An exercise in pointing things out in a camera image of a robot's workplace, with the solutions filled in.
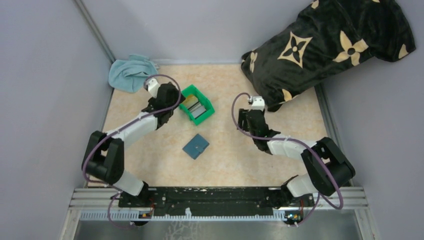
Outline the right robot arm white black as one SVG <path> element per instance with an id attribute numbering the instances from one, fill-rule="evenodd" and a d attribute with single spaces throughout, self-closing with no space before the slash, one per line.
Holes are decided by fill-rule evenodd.
<path id="1" fill-rule="evenodd" d="M 356 174 L 353 165 L 329 137 L 299 143 L 269 128 L 265 112 L 261 110 L 239 109 L 237 126 L 250 135 L 260 151 L 303 161 L 307 173 L 294 176 L 281 186 L 289 200 L 314 193 L 331 196 L 336 187 L 330 178 L 340 188 Z"/>

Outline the blue leather card holder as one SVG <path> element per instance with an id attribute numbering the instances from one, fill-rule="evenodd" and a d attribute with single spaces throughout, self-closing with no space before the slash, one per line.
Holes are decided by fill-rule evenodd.
<path id="1" fill-rule="evenodd" d="M 210 143 L 200 134 L 196 134 L 182 150 L 193 160 L 196 160 L 210 145 Z"/>

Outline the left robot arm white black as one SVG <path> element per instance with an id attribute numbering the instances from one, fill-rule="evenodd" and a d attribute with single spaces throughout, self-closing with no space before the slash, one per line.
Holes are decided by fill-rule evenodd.
<path id="1" fill-rule="evenodd" d="M 84 176 L 92 176 L 132 196 L 139 196 L 149 186 L 125 169 L 125 150 L 141 137 L 165 125 L 185 100 L 178 87 L 171 82 L 159 84 L 153 79 L 146 89 L 151 98 L 147 107 L 135 118 L 116 129 L 95 131 L 90 135 L 81 165 Z"/>

